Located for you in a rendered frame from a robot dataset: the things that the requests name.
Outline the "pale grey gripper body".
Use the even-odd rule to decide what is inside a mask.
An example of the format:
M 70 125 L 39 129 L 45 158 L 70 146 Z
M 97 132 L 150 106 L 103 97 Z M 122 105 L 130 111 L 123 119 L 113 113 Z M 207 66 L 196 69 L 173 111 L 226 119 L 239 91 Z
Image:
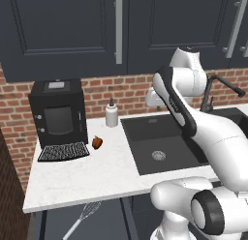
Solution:
M 145 96 L 145 102 L 148 106 L 164 106 L 163 100 L 157 95 L 156 91 L 150 87 Z

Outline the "dark grey open drawer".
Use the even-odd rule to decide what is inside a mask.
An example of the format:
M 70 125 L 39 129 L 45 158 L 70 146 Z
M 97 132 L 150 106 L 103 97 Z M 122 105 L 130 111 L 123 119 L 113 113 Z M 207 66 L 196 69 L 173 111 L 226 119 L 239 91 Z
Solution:
M 31 240 L 62 240 L 84 205 L 37 212 Z M 128 198 L 105 200 L 68 240 L 139 240 Z

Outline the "black sink basin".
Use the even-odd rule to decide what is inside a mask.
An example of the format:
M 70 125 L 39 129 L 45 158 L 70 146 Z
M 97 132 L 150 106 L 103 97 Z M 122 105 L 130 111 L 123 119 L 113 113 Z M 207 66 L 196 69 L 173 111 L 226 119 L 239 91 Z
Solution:
M 121 120 L 139 175 L 208 165 L 171 114 Z

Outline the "white bottle with black cap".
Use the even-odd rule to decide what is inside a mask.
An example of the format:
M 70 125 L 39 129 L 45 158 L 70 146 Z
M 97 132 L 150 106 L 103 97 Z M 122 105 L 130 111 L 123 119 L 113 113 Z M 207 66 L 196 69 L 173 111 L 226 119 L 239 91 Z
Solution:
M 118 108 L 114 103 L 113 99 L 109 100 L 106 107 L 106 125 L 110 128 L 118 125 Z

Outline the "black sink tap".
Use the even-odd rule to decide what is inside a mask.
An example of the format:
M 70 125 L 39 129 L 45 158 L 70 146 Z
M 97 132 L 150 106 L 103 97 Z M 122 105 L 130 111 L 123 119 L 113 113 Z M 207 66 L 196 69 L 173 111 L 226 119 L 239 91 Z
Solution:
M 246 95 L 246 92 L 244 90 L 242 90 L 241 88 L 230 83 L 229 81 L 227 81 L 223 77 L 221 77 L 219 75 L 213 75 L 212 77 L 209 77 L 207 79 L 206 87 L 204 90 L 204 96 L 203 96 L 202 103 L 201 103 L 201 111 L 202 112 L 210 112 L 213 110 L 213 105 L 212 105 L 213 100 L 209 100 L 208 96 L 209 96 L 212 82 L 215 79 L 219 80 L 221 83 L 223 83 L 224 85 L 231 88 L 238 95 L 239 98 L 242 98 Z

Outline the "red bell pepper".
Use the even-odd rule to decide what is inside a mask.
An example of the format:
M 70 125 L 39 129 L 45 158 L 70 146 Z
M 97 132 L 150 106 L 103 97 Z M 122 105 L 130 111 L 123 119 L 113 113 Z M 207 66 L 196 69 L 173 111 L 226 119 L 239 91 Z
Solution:
M 103 140 L 100 137 L 95 136 L 92 140 L 92 147 L 94 149 L 99 149 L 103 144 Z

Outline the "black coffee machine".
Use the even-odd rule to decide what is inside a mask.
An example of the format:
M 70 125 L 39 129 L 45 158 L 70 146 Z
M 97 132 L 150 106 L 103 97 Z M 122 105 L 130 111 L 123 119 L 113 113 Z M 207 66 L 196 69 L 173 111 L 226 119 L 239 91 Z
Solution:
M 39 162 L 86 157 L 89 151 L 81 81 L 36 81 L 28 95 L 42 153 Z

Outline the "dark base cupboard front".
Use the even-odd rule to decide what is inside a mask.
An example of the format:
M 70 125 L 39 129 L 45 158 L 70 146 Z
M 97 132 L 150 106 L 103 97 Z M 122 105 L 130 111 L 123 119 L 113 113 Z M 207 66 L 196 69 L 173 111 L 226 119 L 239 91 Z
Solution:
M 139 240 L 150 240 L 152 232 L 162 220 L 163 212 L 154 207 L 150 194 L 133 195 L 129 201 Z

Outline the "dark wall cupboard door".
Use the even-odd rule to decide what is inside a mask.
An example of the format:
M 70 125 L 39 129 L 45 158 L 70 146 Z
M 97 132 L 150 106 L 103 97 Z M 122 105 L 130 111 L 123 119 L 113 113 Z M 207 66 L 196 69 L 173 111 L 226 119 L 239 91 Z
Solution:
M 0 64 L 7 82 L 128 73 L 128 6 L 122 64 L 115 62 L 115 0 L 0 0 Z
M 238 0 L 130 0 L 130 74 L 153 74 L 167 66 L 175 50 L 200 53 L 206 70 L 225 69 Z
M 230 68 L 248 68 L 248 57 L 243 57 L 243 52 L 240 51 L 242 46 L 246 45 L 248 39 L 248 4 L 241 22 L 237 40 L 235 43 L 232 57 L 230 58 Z

